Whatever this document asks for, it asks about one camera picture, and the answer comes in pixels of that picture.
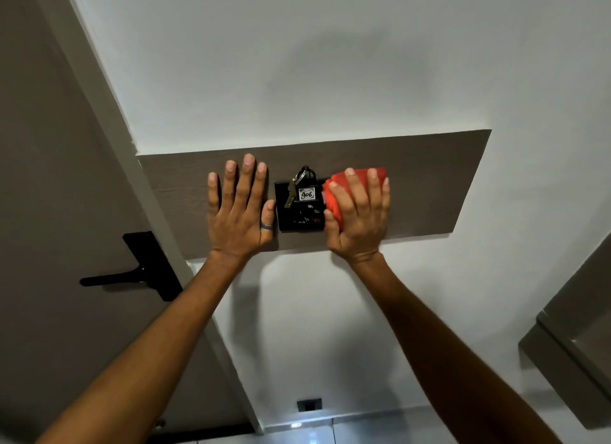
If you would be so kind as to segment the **person's right forearm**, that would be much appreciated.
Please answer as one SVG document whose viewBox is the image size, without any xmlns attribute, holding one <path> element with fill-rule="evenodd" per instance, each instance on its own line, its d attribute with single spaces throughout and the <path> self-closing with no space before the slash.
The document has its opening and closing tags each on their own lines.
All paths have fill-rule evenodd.
<svg viewBox="0 0 611 444">
<path fill-rule="evenodd" d="M 394 274 L 378 251 L 345 256 L 459 444 L 562 444 L 540 416 Z"/>
</svg>

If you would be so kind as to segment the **black key tag white label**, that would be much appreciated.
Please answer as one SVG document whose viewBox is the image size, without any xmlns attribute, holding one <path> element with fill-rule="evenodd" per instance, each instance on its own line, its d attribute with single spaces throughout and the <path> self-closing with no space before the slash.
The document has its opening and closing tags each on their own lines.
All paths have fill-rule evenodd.
<svg viewBox="0 0 611 444">
<path fill-rule="evenodd" d="M 297 188 L 297 197 L 294 202 L 312 201 L 317 199 L 318 180 L 316 173 L 304 165 L 294 176 Z"/>
</svg>

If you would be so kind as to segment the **black wall switch panel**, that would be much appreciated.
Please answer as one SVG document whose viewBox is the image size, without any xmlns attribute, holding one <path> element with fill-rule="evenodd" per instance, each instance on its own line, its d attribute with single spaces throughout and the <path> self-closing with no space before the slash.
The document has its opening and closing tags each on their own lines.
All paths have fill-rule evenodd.
<svg viewBox="0 0 611 444">
<path fill-rule="evenodd" d="M 316 188 L 317 199 L 312 201 L 294 202 L 291 208 L 284 208 L 287 199 L 287 184 L 275 182 L 276 218 L 280 232 L 315 232 L 325 228 L 324 210 L 326 209 L 323 185 L 325 179 L 318 180 Z"/>
</svg>

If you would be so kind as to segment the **brown door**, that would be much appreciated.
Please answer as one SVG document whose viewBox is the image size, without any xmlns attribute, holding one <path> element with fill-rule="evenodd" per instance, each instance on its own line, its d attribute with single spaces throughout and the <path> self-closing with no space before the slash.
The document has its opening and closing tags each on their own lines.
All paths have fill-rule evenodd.
<svg viewBox="0 0 611 444">
<path fill-rule="evenodd" d="M 32 443 L 165 308 L 123 235 L 151 230 L 36 0 L 0 0 L 0 436 Z"/>
</svg>

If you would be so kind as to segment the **person's left hand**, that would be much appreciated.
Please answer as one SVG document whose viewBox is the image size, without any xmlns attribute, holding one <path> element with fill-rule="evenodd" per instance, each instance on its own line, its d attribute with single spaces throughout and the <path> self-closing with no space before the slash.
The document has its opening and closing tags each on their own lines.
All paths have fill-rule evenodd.
<svg viewBox="0 0 611 444">
<path fill-rule="evenodd" d="M 220 208 L 217 216 L 208 216 L 211 256 L 218 256 L 235 267 L 242 267 L 267 244 L 260 243 L 260 217 L 268 200 L 268 167 L 256 160 L 248 203 L 237 203 L 237 183 L 240 175 L 235 161 L 225 162 L 219 176 Z"/>
</svg>

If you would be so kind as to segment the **person's right hand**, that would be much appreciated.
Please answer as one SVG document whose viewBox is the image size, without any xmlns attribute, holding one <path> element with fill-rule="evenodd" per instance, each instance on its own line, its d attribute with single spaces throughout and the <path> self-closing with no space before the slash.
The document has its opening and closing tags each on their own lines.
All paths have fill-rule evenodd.
<svg viewBox="0 0 611 444">
<path fill-rule="evenodd" d="M 345 244 L 344 249 L 330 250 L 344 259 L 352 268 L 368 263 L 377 257 L 381 241 L 386 235 L 390 213 L 389 211 L 388 214 L 383 214 L 381 207 L 381 185 L 385 178 L 380 181 L 376 168 L 355 171 L 369 195 L 371 211 L 344 211 L 344 199 L 349 193 L 345 171 L 343 172 L 345 183 L 340 184 L 332 180 L 326 192 L 326 196 L 335 199 L 335 210 L 340 212 L 341 221 L 338 223 L 343 232 Z M 334 211 L 330 211 L 337 220 Z"/>
</svg>

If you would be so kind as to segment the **person's left forearm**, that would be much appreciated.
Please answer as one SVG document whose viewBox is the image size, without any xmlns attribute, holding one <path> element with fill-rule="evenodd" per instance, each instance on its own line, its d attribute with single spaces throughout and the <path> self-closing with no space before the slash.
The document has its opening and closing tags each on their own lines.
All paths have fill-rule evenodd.
<svg viewBox="0 0 611 444">
<path fill-rule="evenodd" d="M 252 255 L 253 251 L 212 251 L 187 288 L 35 444 L 143 444 L 215 309 Z"/>
</svg>

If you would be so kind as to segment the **grey brown cabinet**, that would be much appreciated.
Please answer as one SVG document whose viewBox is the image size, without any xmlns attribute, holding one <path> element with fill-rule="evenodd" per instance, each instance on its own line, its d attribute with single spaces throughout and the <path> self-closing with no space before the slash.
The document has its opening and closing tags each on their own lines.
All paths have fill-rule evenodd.
<svg viewBox="0 0 611 444">
<path fill-rule="evenodd" d="M 537 315 L 519 348 L 585 429 L 611 429 L 611 233 Z"/>
</svg>

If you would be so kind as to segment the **brown wood wall panel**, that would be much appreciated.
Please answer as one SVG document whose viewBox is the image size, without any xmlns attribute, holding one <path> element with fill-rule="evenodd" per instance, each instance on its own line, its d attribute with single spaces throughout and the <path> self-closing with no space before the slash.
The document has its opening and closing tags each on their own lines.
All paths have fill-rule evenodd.
<svg viewBox="0 0 611 444">
<path fill-rule="evenodd" d="M 454 231 L 485 152 L 490 129 L 414 136 L 325 141 L 176 154 L 138 155 L 149 185 L 184 258 L 205 257 L 207 177 L 238 166 L 245 154 L 266 163 L 269 198 L 286 210 L 286 183 L 307 165 L 319 180 L 346 168 L 385 168 L 392 204 L 388 239 L 446 235 Z"/>
</svg>

